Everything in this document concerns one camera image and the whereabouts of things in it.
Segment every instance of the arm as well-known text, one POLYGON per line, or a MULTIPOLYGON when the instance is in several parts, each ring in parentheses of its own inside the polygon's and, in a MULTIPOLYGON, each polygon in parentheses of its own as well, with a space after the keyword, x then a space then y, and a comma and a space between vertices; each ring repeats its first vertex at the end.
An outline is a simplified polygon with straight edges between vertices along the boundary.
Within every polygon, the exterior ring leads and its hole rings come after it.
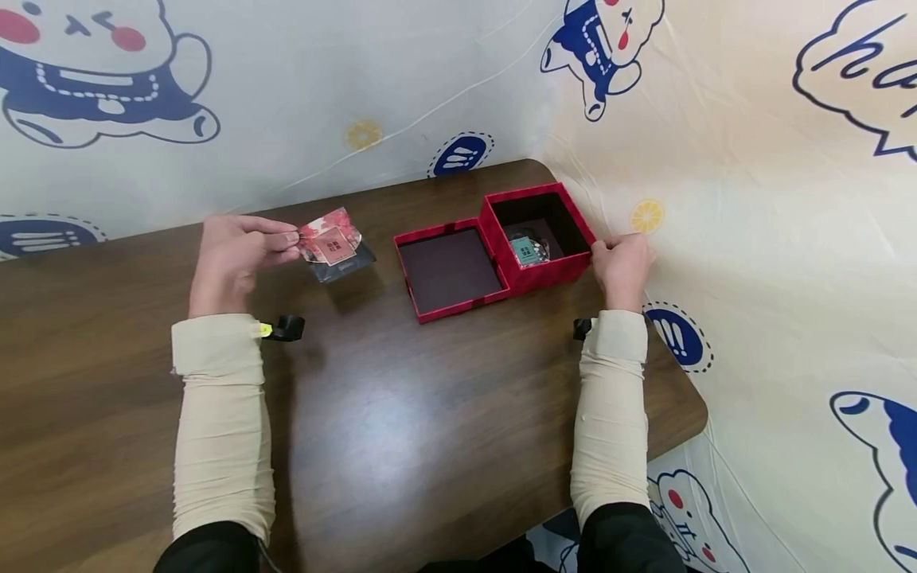
POLYGON ((157 572, 258 570, 274 518, 271 430, 259 323, 247 314, 258 268, 297 258, 292 225, 259 217, 204 223, 189 319, 172 328, 184 381, 175 447, 175 541, 157 572))
POLYGON ((592 321, 583 345, 570 472, 584 573, 685 570, 650 513, 646 493, 646 324, 641 300, 655 258, 639 234, 592 245, 606 310, 592 321))

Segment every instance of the blue circle print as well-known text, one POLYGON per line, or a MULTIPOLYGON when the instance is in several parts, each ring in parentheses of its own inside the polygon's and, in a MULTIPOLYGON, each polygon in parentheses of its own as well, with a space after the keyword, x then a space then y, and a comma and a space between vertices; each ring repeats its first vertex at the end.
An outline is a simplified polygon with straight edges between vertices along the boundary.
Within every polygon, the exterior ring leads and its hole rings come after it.
POLYGON ((665 308, 646 311, 662 339, 681 366, 693 366, 703 358, 703 342, 694 325, 684 316, 665 308))
POLYGON ((98 242, 98 237, 91 230, 75 222, 39 218, 0 219, 0 252, 11 257, 98 242))
POLYGON ((462 136, 446 148, 436 160, 433 174, 437 177, 459 171, 468 171, 481 163, 487 151, 487 142, 478 136, 462 136))

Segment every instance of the wooden table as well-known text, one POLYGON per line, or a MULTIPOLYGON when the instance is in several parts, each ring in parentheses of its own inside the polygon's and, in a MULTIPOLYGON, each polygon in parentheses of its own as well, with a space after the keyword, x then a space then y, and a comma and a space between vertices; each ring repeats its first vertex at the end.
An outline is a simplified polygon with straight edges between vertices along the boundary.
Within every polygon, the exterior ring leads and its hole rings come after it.
MULTIPOLYGON (((579 395, 576 317, 591 276, 420 326, 392 247, 474 216, 481 197, 551 182, 531 160, 265 213, 303 224, 347 207, 379 261, 320 286, 264 273, 262 319, 300 314, 263 353, 284 570, 414 572, 482 556, 568 507, 579 395)), ((0 570, 149 571, 170 542, 182 320, 199 226, 0 267, 0 570)), ((698 434, 706 407, 655 333, 650 456, 698 434)))

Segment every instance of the red gift box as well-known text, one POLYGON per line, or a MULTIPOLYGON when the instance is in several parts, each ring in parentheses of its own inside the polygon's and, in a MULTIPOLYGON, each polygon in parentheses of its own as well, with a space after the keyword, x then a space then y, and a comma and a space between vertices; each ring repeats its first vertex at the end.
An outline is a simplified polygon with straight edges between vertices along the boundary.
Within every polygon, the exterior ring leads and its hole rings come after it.
POLYGON ((479 217, 394 238, 421 324, 575 281, 590 265, 594 241, 562 183, 486 195, 479 217), (521 264, 510 235, 533 237, 549 260, 521 264))

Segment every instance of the person's right hand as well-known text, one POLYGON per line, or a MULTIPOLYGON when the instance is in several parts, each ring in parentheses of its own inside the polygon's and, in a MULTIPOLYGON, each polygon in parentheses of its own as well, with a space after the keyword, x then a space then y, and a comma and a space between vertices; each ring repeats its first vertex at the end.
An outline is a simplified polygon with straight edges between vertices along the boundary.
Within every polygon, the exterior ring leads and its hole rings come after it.
POLYGON ((207 217, 188 317, 246 313, 256 272, 299 259, 298 242, 299 231, 289 223, 251 215, 207 217))
POLYGON ((654 260, 656 251, 643 233, 592 243, 592 268, 605 294, 606 310, 641 313, 643 286, 654 260))

